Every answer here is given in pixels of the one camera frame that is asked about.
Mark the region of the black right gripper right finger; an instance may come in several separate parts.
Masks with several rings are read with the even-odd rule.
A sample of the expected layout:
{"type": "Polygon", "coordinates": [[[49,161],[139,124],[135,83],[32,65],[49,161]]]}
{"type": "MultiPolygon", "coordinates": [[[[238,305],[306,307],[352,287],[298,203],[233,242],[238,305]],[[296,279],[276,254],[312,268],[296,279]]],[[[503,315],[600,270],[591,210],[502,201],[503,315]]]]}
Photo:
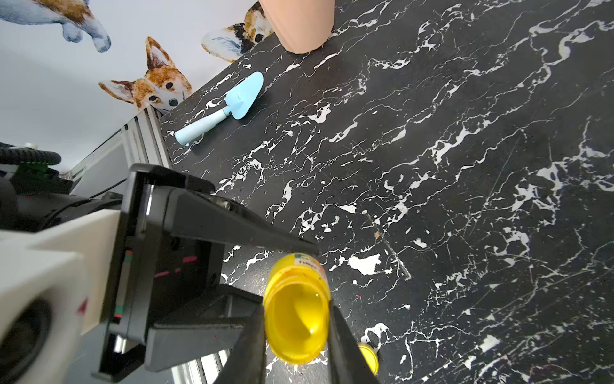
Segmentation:
{"type": "Polygon", "coordinates": [[[329,377],[331,383],[379,383],[342,312],[329,303],[329,377]]]}

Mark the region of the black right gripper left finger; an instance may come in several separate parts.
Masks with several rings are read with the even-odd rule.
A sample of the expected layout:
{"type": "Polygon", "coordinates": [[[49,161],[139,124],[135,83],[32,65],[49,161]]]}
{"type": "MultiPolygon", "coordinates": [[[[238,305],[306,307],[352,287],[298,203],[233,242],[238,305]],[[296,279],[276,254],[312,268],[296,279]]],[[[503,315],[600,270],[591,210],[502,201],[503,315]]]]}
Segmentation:
{"type": "Polygon", "coordinates": [[[265,316],[264,307],[260,306],[247,321],[214,383],[265,383],[265,367],[265,316]]]}

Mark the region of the yellow paint jar lid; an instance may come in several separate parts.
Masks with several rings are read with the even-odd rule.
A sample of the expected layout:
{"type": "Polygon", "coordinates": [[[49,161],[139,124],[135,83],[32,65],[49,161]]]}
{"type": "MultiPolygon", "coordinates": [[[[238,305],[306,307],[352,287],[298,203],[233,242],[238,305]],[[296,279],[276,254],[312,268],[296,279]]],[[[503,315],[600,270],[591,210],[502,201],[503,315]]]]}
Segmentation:
{"type": "Polygon", "coordinates": [[[371,370],[373,375],[377,376],[379,371],[379,358],[377,357],[377,352],[371,345],[367,343],[361,342],[358,347],[369,369],[371,370]]]}

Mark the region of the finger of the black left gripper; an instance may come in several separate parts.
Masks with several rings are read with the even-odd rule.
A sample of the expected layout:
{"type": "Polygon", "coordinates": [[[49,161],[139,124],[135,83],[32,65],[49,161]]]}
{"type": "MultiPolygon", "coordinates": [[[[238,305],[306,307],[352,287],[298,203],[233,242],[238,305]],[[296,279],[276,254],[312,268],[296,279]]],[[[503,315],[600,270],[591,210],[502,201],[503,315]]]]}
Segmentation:
{"type": "Polygon", "coordinates": [[[148,330],[144,366],[160,372],[234,346],[262,297],[218,285],[160,318],[148,330]]]}
{"type": "Polygon", "coordinates": [[[163,227],[179,238],[319,254],[317,244],[276,228],[240,203],[178,188],[170,192],[163,227]]]}

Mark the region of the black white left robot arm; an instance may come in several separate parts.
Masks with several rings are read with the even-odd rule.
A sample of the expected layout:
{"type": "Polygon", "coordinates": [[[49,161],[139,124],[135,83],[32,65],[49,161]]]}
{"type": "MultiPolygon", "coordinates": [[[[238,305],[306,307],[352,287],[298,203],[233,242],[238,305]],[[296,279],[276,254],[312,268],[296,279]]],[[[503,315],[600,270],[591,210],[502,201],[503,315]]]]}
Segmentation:
{"type": "Polygon", "coordinates": [[[1,150],[2,382],[62,382],[96,327],[105,382],[220,350],[231,354],[219,382],[265,382],[262,298],[221,283],[225,247],[318,247],[163,166],[131,166],[124,195],[71,195],[59,160],[1,150]]]}

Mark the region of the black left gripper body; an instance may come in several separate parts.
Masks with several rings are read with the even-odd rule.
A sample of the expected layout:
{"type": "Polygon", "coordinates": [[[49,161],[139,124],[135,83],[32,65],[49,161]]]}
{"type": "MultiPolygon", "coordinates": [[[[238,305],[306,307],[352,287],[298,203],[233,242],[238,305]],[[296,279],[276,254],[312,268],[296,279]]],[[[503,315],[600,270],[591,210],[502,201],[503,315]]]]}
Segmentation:
{"type": "Polygon", "coordinates": [[[214,184],[163,166],[134,164],[127,179],[102,304],[102,352],[93,376],[120,382],[146,362],[154,323],[218,282],[209,267],[209,242],[175,235],[165,227],[194,216],[181,198],[199,207],[214,184]]]}

